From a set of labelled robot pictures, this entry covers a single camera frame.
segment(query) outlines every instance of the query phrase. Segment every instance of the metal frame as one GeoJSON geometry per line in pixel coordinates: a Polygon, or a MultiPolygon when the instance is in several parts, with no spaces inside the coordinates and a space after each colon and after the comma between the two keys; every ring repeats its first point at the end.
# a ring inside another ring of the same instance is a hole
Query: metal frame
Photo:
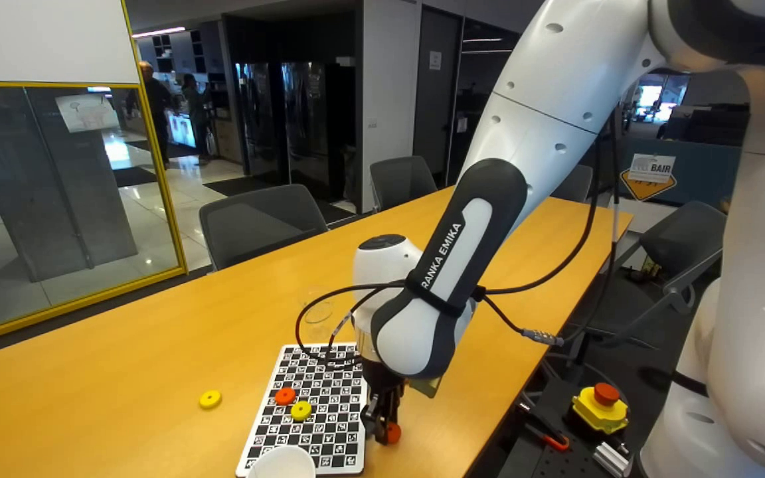
{"type": "MultiPolygon", "coordinates": [[[[122,9],[122,18],[124,18],[124,32],[134,34],[134,22],[131,22],[131,13],[128,13],[128,3],[120,0],[120,9],[122,9]]],[[[95,83],[12,83],[12,80],[0,80],[0,87],[89,87],[89,84],[95,84],[95,83]]],[[[168,269],[168,270],[159,270],[159,274],[152,274],[152,275],[142,275],[142,279],[120,283],[120,287],[91,293],[91,295],[78,298],[78,299],[66,299],[66,303],[59,303],[59,305],[35,310],[35,313],[14,315],[5,323],[0,323],[0,334],[8,334],[8,333],[16,333],[16,330],[23,330],[23,326],[63,315],[69,310],[81,310],[81,307],[104,303],[108,298],[120,298],[120,295],[128,295],[128,293],[168,282],[172,275],[183,275],[189,270],[186,254],[183,254],[183,244],[182,244],[182,233],[178,233],[178,222],[176,222],[176,210],[172,210],[172,200],[171,200],[168,176],[166,176],[163,160],[155,153],[155,151],[159,151],[156,148],[156,129],[152,124],[152,107],[148,107],[148,98],[146,98],[146,84],[144,84],[142,68],[138,68],[138,84],[134,84],[134,83],[101,83],[101,84],[108,84],[108,87],[116,87],[116,90],[138,90],[138,104],[142,104],[144,128],[146,128],[146,143],[148,143],[148,151],[152,151],[152,165],[155,165],[155,172],[156,172],[163,201],[166,201],[166,217],[168,217],[168,226],[171,226],[171,240],[172,240],[172,250],[176,250],[178,266],[168,269]]]]}

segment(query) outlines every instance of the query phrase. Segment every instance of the glass wall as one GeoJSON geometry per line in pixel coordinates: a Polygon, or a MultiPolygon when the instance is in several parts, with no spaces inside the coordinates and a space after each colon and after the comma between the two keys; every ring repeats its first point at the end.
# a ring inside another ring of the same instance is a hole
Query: glass wall
{"type": "Polygon", "coordinates": [[[274,67],[272,64],[235,64],[240,80],[240,115],[245,133],[248,176],[274,176],[278,167],[277,104],[274,104],[274,67]]]}
{"type": "Polygon", "coordinates": [[[305,183],[314,197],[330,197],[328,67],[286,60],[282,87],[293,181],[305,183]]]}
{"type": "Polygon", "coordinates": [[[0,333],[183,270],[138,104],[0,87],[0,333]]]}

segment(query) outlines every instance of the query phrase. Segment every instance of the white cup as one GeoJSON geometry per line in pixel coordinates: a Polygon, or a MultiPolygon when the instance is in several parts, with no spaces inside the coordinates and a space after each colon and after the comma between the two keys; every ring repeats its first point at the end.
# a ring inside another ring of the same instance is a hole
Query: white cup
{"type": "Polygon", "coordinates": [[[251,478],[314,478],[314,459],[301,447],[274,447],[252,461],[251,478]]]}

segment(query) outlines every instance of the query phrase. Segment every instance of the yellow game piece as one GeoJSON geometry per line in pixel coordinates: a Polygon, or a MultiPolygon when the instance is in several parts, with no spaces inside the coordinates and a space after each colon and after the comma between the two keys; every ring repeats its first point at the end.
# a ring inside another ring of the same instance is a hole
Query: yellow game piece
{"type": "Polygon", "coordinates": [[[314,412],[314,406],[308,402],[294,402],[289,414],[294,423],[302,423],[312,418],[312,412],[314,412]]]}
{"type": "Polygon", "coordinates": [[[216,410],[221,402],[224,402],[224,392],[221,392],[221,390],[204,390],[204,392],[199,395],[199,410],[216,410]]]}

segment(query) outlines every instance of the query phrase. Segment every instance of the small yellow object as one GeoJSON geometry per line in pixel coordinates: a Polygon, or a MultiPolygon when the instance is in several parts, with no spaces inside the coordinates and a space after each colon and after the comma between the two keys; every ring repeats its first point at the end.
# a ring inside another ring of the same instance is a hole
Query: small yellow object
{"type": "Polygon", "coordinates": [[[613,384],[599,383],[596,388],[580,390],[572,398],[572,410],[601,433],[617,433],[628,428],[628,404],[618,398],[613,384]]]}
{"type": "Polygon", "coordinates": [[[221,402],[224,402],[224,392],[221,392],[221,390],[204,390],[204,392],[199,395],[199,410],[216,410],[221,402]]]}
{"type": "Polygon", "coordinates": [[[314,406],[308,402],[294,402],[289,414],[294,423],[302,423],[312,418],[312,412],[314,412],[314,406]]]}

